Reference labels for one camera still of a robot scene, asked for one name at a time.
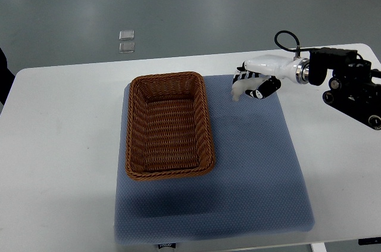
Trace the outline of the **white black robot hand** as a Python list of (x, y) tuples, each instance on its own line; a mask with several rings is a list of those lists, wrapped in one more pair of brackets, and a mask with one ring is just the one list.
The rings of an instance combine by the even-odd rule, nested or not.
[[(264, 98), (267, 98), (280, 89), (283, 79), (288, 79), (297, 84), (307, 84), (309, 63), (309, 59), (302, 57), (260, 55), (244, 61), (240, 67), (236, 68), (232, 84), (239, 79), (268, 77), (268, 80), (258, 88)], [(249, 93), (252, 94), (253, 91), (246, 91), (244, 94), (249, 96)]]

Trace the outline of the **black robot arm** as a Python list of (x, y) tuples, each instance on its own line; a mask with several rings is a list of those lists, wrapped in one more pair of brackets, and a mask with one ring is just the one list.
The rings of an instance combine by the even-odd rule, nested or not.
[(285, 51), (295, 53), (295, 59), (303, 51), (310, 53), (307, 61), (301, 61), (296, 66), (293, 75), (298, 83), (320, 86), (330, 70), (330, 89), (322, 95), (324, 103), (374, 130), (380, 130), (380, 85), (373, 82), (373, 79), (380, 79), (380, 70), (372, 69), (371, 62), (358, 51), (301, 48), (297, 36), (287, 30), (277, 32), (274, 43)]

